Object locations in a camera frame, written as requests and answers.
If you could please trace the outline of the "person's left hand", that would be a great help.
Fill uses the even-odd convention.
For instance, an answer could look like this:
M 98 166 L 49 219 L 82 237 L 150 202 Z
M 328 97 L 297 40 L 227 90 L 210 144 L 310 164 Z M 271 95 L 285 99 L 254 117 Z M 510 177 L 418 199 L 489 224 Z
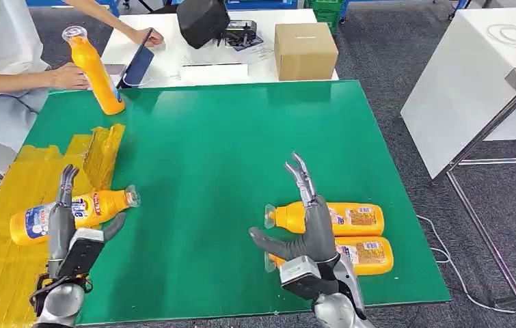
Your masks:
M 132 29 L 127 36 L 135 43 L 143 43 L 146 47 L 154 47 L 164 43 L 164 37 L 155 29 Z

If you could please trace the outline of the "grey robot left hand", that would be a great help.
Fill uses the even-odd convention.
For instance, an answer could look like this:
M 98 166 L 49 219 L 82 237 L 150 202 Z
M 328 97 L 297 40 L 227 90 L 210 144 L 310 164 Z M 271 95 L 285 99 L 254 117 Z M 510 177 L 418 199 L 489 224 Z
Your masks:
M 69 164 L 60 177 L 56 203 L 49 217 L 49 259 L 51 279 L 76 277 L 90 272 L 105 244 L 124 227 L 126 215 L 116 215 L 101 230 L 77 229 L 72 214 L 72 188 L 79 168 Z

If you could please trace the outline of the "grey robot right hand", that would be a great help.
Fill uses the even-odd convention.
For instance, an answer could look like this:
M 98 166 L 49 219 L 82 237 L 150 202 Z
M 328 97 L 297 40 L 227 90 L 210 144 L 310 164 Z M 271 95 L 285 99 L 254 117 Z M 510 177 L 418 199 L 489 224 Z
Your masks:
M 296 152 L 292 153 L 292 158 L 297 166 L 289 163 L 284 166 L 295 179 L 301 196 L 305 232 L 293 241 L 272 238 L 257 227 L 250 228 L 249 235 L 259 248 L 284 260 L 307 256 L 315 262 L 329 262 L 337 254 L 329 209 L 323 197 L 316 192 L 304 160 Z

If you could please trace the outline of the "person's right hand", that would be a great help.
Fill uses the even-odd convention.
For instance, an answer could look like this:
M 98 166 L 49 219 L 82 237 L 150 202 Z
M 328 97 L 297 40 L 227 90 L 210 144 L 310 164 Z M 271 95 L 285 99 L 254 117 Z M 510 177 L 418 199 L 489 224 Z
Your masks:
M 90 83 L 82 69 L 69 62 L 49 71 L 49 86 L 63 90 L 86 90 Z

